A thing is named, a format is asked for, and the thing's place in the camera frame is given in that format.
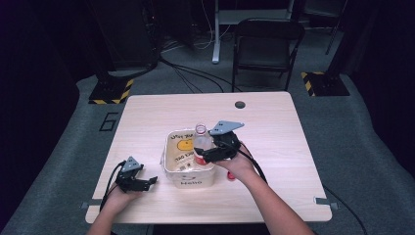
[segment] hand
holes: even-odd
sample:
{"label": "hand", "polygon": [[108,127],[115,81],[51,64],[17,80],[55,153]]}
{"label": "hand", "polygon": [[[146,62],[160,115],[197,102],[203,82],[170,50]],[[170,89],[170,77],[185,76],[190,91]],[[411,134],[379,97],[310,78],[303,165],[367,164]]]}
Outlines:
{"label": "hand", "polygon": [[[250,156],[250,152],[244,145],[241,145],[240,150]],[[249,177],[252,172],[256,174],[253,163],[240,152],[238,152],[232,160],[218,161],[214,164],[226,168],[241,181],[246,177]]]}
{"label": "hand", "polygon": [[139,198],[142,194],[142,192],[136,191],[127,191],[124,193],[115,183],[113,183],[109,192],[111,193],[108,196],[103,210],[113,214],[122,212],[131,201]]}

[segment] yellow and black hazard tape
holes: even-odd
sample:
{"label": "yellow and black hazard tape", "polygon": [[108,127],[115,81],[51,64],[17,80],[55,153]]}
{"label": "yellow and black hazard tape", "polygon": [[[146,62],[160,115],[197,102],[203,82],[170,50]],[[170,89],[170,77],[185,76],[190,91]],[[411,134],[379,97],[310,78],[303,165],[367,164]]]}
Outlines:
{"label": "yellow and black hazard tape", "polygon": [[125,89],[122,92],[122,95],[119,99],[112,99],[112,100],[89,100],[89,104],[96,104],[96,105],[110,105],[110,104],[121,104],[123,103],[129,94],[129,91],[131,90],[132,83],[134,82],[134,79],[130,79],[126,85]]}
{"label": "yellow and black hazard tape", "polygon": [[315,72],[302,72],[301,73],[301,77],[302,77],[302,80],[304,81],[305,89],[307,90],[308,95],[309,96],[316,96],[315,93],[314,93],[314,90],[312,88],[310,79],[308,77],[308,75],[310,73],[312,73],[312,74],[324,74],[324,72],[322,72],[322,71],[315,71]]}

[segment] chair backrest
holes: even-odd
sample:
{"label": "chair backrest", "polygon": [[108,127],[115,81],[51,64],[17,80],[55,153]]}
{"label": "chair backrest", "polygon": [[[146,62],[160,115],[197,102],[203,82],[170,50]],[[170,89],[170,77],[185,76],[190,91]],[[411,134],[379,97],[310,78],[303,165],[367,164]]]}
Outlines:
{"label": "chair backrest", "polygon": [[243,36],[301,41],[304,36],[304,27],[290,20],[252,18],[238,23],[235,30],[235,42]]}

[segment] table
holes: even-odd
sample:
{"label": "table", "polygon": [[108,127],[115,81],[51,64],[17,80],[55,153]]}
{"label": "table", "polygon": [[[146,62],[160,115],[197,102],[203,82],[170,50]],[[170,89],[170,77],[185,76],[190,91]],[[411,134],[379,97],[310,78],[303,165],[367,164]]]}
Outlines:
{"label": "table", "polygon": [[293,11],[294,0],[290,0],[287,9],[267,9],[267,10],[220,10],[219,0],[214,1],[214,47],[211,62],[219,63],[220,53],[220,24],[238,24],[248,18],[272,18],[290,19]]}
{"label": "table", "polygon": [[[236,102],[245,103],[243,109]],[[219,120],[240,121],[234,130],[263,169],[269,185],[305,221],[327,221],[329,206],[309,151],[291,95],[287,92],[247,92],[131,96],[119,121],[93,199],[102,199],[115,166],[133,156],[144,169],[137,178],[158,176],[144,196],[130,204],[118,223],[251,223],[263,219],[246,187],[229,181],[217,166],[214,184],[202,189],[178,189],[160,165],[167,134],[204,122],[213,128]],[[90,206],[92,223],[99,206]]]}

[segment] plastic bottle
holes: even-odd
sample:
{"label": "plastic bottle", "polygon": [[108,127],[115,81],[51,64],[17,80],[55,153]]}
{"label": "plastic bottle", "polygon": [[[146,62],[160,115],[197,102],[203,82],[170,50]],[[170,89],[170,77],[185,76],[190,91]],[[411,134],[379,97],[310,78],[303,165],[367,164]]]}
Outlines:
{"label": "plastic bottle", "polygon": [[[208,150],[211,149],[211,137],[208,134],[207,127],[203,123],[198,123],[195,128],[193,137],[193,148]],[[195,162],[199,165],[206,165],[204,157],[194,151]]]}

